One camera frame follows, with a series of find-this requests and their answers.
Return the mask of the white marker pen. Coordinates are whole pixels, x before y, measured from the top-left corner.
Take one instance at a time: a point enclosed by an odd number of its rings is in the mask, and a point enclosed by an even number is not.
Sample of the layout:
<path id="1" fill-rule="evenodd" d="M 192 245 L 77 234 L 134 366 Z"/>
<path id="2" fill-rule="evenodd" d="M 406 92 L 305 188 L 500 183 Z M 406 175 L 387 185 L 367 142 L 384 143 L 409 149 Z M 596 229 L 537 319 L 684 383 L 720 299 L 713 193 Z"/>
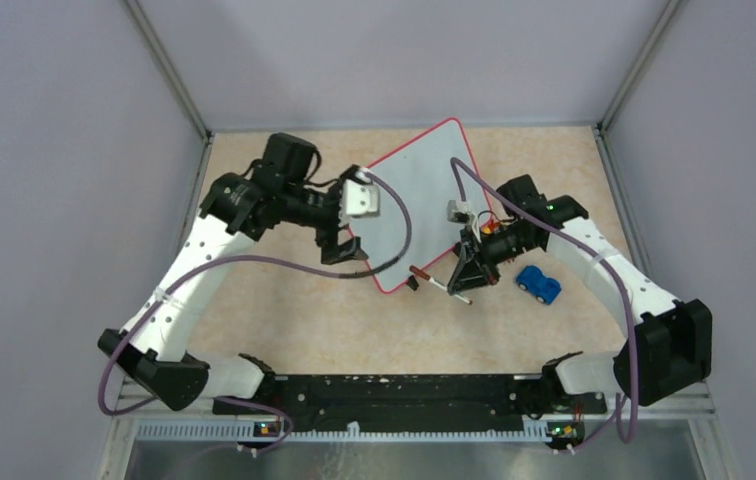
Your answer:
<path id="1" fill-rule="evenodd" d="M 444 293 L 446 293 L 450 297 L 455 298 L 455 299 L 463 302 L 466 305 L 472 305 L 473 304 L 473 301 L 471 299 L 469 299 L 468 297 L 464 296 L 464 295 L 457 294 L 457 293 L 454 293 L 454 294 L 450 293 L 449 290 L 448 290 L 448 287 L 445 284 L 443 284 L 442 282 L 440 282 L 439 280 L 437 280 L 435 277 L 433 277 L 430 274 L 428 274 L 426 271 L 424 271 L 424 270 L 422 270 L 422 269 L 420 269 L 420 268 L 418 268 L 416 266 L 413 266 L 413 265 L 411 265 L 409 267 L 409 271 L 416 278 L 427 281 L 428 283 L 434 285 L 436 288 L 438 288 L 439 290 L 443 291 Z"/>

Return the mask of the pink-framed whiteboard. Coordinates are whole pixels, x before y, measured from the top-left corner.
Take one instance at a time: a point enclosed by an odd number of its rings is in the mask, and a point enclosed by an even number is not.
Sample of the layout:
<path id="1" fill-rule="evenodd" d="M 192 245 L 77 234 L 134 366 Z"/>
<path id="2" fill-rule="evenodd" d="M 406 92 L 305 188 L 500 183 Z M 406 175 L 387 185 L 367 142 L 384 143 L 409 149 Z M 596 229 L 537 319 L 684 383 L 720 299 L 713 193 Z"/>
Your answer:
<path id="1" fill-rule="evenodd" d="M 478 169 L 462 124 L 450 117 L 368 166 L 401 197 L 412 221 L 411 244 L 402 260 L 374 276 L 382 293 L 405 287 L 410 266 L 430 267 L 449 255 L 459 241 L 462 226 L 448 220 L 447 210 L 448 203 L 459 198 L 450 164 L 453 158 Z M 380 215 L 352 220 L 350 232 L 361 239 L 367 266 L 375 269 L 400 251 L 405 221 L 397 203 L 383 192 Z"/>

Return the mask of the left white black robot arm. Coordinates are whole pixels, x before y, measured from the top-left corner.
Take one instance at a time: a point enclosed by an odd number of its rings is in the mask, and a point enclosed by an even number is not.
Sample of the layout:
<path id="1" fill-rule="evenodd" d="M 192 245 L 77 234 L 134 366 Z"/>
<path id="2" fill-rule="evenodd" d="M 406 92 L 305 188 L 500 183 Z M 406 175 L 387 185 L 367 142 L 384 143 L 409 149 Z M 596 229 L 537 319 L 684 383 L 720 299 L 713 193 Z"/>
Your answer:
<path id="1" fill-rule="evenodd" d="M 365 259 L 359 238 L 340 242 L 338 234 L 354 218 L 379 214 L 380 188 L 358 165 L 316 184 L 321 165 L 313 143 L 274 133 L 244 173 L 215 179 L 177 257 L 144 305 L 122 327 L 100 335 L 97 346 L 108 366 L 119 367 L 172 411 L 187 408 L 215 383 L 249 412 L 268 410 L 275 388 L 264 379 L 261 362 L 241 357 L 214 367 L 189 353 L 189 340 L 229 268 L 263 262 L 249 252 L 281 223 L 314 230 L 324 265 Z"/>

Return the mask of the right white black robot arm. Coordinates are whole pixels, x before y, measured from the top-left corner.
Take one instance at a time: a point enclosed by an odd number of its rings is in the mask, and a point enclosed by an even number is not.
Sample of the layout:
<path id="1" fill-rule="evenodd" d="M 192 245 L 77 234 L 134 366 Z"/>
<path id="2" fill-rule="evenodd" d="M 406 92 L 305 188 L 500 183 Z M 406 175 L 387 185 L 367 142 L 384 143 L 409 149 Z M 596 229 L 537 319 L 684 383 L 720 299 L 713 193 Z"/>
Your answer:
<path id="1" fill-rule="evenodd" d="M 581 394 L 596 392 L 650 406 L 710 375 L 713 317 L 707 305 L 683 301 L 649 279 L 573 197 L 549 199 L 529 175 L 505 182 L 494 195 L 510 219 L 488 232 L 462 230 L 449 293 L 495 285 L 502 264 L 541 250 L 581 280 L 625 337 L 615 353 L 567 354 L 549 362 L 545 372 L 552 377 L 540 385 L 548 409 L 566 412 Z"/>

